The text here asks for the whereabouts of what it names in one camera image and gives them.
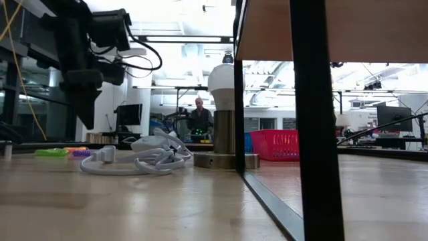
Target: shelf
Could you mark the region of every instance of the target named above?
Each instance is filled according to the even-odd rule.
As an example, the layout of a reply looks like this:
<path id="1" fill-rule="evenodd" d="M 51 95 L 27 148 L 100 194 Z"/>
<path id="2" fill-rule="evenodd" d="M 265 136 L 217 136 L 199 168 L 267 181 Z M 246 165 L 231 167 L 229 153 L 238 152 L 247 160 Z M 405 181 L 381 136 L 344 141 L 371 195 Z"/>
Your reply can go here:
<path id="1" fill-rule="evenodd" d="M 428 62 L 427 9 L 426 0 L 326 0 L 331 62 Z M 238 60 L 292 61 L 289 1 L 244 0 L 238 36 Z"/>

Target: computer monitor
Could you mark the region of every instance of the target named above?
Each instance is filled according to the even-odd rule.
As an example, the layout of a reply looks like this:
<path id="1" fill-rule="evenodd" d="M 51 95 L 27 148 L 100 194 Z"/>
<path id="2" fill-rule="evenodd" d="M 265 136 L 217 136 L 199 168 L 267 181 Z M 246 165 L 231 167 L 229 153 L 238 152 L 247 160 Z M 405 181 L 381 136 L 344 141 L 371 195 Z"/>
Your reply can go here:
<path id="1" fill-rule="evenodd" d="M 378 126 L 399 121 L 410 116 L 412 116 L 410 108 L 377 106 Z M 381 128 L 381 131 L 413 131 L 412 120 L 406 120 L 395 125 Z"/>
<path id="2" fill-rule="evenodd" d="M 128 104 L 118 106 L 116 109 L 117 126 L 140 125 L 142 104 Z"/>

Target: purple object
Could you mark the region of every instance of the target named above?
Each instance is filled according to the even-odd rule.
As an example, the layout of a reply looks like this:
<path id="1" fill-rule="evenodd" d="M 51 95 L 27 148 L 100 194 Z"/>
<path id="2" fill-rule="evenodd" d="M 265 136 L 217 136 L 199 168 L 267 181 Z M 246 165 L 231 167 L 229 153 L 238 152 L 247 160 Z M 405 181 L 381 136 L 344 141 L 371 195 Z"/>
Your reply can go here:
<path id="1" fill-rule="evenodd" d="M 91 155 L 91 151 L 89 150 L 79 150 L 79 151 L 73 151 L 74 157 L 89 157 Z"/>

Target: yellow wire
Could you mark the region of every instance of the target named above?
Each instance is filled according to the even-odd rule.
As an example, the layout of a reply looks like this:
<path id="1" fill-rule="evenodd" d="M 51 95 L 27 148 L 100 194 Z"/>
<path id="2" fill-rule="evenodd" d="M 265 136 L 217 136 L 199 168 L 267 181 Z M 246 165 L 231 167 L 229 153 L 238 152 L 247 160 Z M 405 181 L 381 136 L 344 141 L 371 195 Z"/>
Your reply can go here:
<path id="1" fill-rule="evenodd" d="M 5 31 L 9 32 L 9 38 L 11 39 L 12 53 L 13 53 L 13 58 L 15 59 L 15 65 L 16 65 L 16 69 L 18 71 L 19 81 L 21 82 L 22 90 L 24 91 L 24 95 L 25 95 L 25 97 L 27 99 L 28 106 L 29 106 L 29 108 L 31 110 L 31 113 L 33 114 L 34 121 L 37 124 L 37 126 L 39 127 L 39 130 L 40 130 L 41 134 L 43 135 L 43 138 L 45 139 L 45 141 L 47 141 L 45 132 L 43 131 L 42 127 L 40 126 L 40 123 L 39 123 L 39 121 L 38 121 L 38 119 L 37 119 L 37 117 L 36 117 L 36 115 L 34 113 L 33 106 L 31 105 L 31 102 L 28 99 L 27 91 L 25 90 L 24 81 L 23 81 L 23 78 L 22 78 L 22 75 L 21 75 L 21 70 L 19 69 L 18 58 L 16 56 L 15 46 L 13 45 L 12 33 L 11 33 L 11 29 L 10 29 L 11 22 L 13 21 L 13 19 L 11 19 L 11 21 L 9 21 L 9 18 L 7 16 L 6 1 L 3 1 L 3 9 L 5 11 L 5 18 L 6 18 L 6 22 L 7 22 L 7 27 L 6 27 Z"/>
<path id="2" fill-rule="evenodd" d="M 4 4 L 5 8 L 6 8 L 6 3 L 5 3 L 5 2 L 6 2 L 6 0 L 3 0 L 3 4 Z M 1 35 L 0 35 L 0 41 L 3 39 L 3 37 L 5 37 L 5 35 L 6 35 L 6 31 L 10 30 L 10 28 L 11 28 L 11 24 L 12 24 L 13 20 L 15 20 L 16 15 L 18 15 L 19 10 L 20 10 L 20 9 L 21 9 L 21 7 L 22 7 L 22 2 L 23 2 L 23 0 L 21 0 L 21 1 L 18 3 L 18 7 L 15 9 L 15 12 L 13 12 L 12 17 L 11 17 L 11 19 L 10 19 L 10 20 L 8 20 L 8 17 L 6 17 L 6 20 L 7 20 L 8 22 L 7 22 L 7 25 L 6 25 L 5 30 L 3 30 L 3 33 L 1 33 Z"/>

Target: white power cord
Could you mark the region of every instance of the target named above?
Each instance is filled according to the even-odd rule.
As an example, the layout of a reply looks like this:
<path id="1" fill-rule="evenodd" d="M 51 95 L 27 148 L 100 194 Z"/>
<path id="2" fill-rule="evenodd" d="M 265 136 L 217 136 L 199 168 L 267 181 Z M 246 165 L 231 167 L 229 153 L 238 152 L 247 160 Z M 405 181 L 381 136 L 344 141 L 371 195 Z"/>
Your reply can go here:
<path id="1" fill-rule="evenodd" d="M 173 136 L 174 133 L 168 135 L 159 128 L 153 133 L 154 136 L 143 137 L 131 144 L 135 154 L 117 160 L 117 163 L 134 163 L 136 169 L 99 169 L 88 166 L 93 161 L 113 163 L 116 158 L 115 146 L 105 146 L 94 151 L 80 163 L 80 169 L 95 175 L 166 175 L 172 173 L 173 169 L 184 167 L 185 161 L 193 156 L 185 144 Z"/>

